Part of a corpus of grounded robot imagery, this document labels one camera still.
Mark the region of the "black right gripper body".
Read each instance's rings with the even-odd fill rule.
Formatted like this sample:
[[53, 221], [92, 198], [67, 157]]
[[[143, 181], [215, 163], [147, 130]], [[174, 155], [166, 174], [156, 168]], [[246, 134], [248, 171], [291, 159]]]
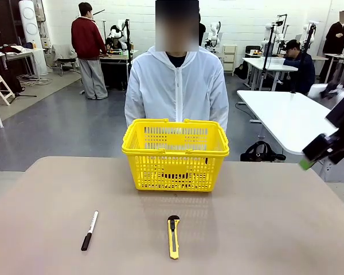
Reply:
[[337, 129], [330, 136], [326, 136], [326, 144], [344, 144], [344, 97], [329, 112], [326, 119]]

